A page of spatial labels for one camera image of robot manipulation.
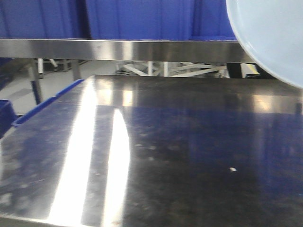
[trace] white debris speck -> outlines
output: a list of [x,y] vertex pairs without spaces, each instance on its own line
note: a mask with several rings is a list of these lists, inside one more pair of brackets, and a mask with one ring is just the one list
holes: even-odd
[[156,146],[149,146],[148,149],[149,150],[155,150],[157,147]]
[[23,185],[21,185],[21,188],[27,188],[28,187],[28,184],[23,184]]
[[237,171],[237,169],[234,168],[234,167],[230,167],[229,170],[230,170],[231,172],[236,172],[236,171]]
[[0,204],[3,204],[5,206],[9,206],[11,204],[11,196],[12,194],[11,193],[6,193],[4,195],[2,195],[0,197]]

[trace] floor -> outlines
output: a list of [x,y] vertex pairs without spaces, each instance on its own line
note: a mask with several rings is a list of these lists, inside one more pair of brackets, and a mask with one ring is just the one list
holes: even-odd
[[[81,77],[88,78],[93,74],[113,75],[117,61],[88,61],[80,65]],[[40,80],[43,99],[53,97],[73,82],[72,71],[52,72],[44,75]],[[0,90],[0,99],[7,99],[13,103],[16,114],[23,115],[35,107],[27,71],[21,71],[14,75],[14,80]]]

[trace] blue crate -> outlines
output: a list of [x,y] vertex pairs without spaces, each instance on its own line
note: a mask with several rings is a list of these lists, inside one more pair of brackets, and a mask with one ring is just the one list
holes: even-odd
[[46,108],[47,106],[49,106],[51,103],[53,103],[57,99],[58,99],[58,97],[51,97],[51,98],[45,100],[44,102],[42,102],[39,105],[37,105],[34,109],[30,110],[28,113],[26,113],[22,117],[19,117],[18,119],[16,119],[12,123],[12,125],[15,128],[19,127],[24,122],[28,121],[31,117],[33,117],[34,115],[36,115],[37,113],[39,113],[40,111],[42,111],[44,108]]
[[17,116],[9,100],[0,100],[0,138],[10,129]]
[[0,0],[2,38],[88,38],[85,0]]
[[225,0],[196,0],[194,40],[236,40],[230,25]]
[[96,39],[188,40],[194,0],[86,0]]

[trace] metal support bar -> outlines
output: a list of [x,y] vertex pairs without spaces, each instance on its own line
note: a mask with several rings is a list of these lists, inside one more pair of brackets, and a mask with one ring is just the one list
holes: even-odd
[[169,76],[169,63],[167,61],[163,62],[163,76]]
[[73,76],[74,80],[81,79],[79,60],[71,61],[71,70],[72,70],[72,76]]
[[123,61],[253,62],[238,42],[0,39],[0,57]]
[[220,71],[220,70],[224,70],[224,69],[226,69],[225,66],[219,66],[219,67],[212,68],[212,69],[177,74],[177,75],[174,75],[173,77],[193,77],[193,76],[197,76],[197,75],[201,75],[201,74],[205,74],[205,73],[209,73],[209,72],[216,72],[216,71]]
[[153,70],[153,68],[152,68],[152,61],[149,61],[149,62],[147,62],[147,71],[148,71],[148,75],[149,75],[150,77],[153,76],[152,70]]
[[125,64],[125,65],[123,65],[123,67],[132,71],[132,72],[134,72],[134,73],[136,73],[136,74],[138,74],[139,76],[145,76],[145,77],[148,76],[146,73],[144,73],[144,72],[142,72],[142,71],[140,71],[140,70],[138,70],[138,69],[136,69],[136,68],[134,68],[130,65]]
[[42,102],[43,97],[42,97],[41,85],[39,81],[39,73],[35,66],[34,59],[27,66],[27,71],[32,85],[32,90],[35,96],[36,104],[39,104]]

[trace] metal shelf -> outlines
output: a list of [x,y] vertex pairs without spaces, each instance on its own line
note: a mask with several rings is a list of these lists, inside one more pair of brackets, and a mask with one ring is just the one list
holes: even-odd
[[238,42],[0,39],[0,57],[123,61],[253,62]]

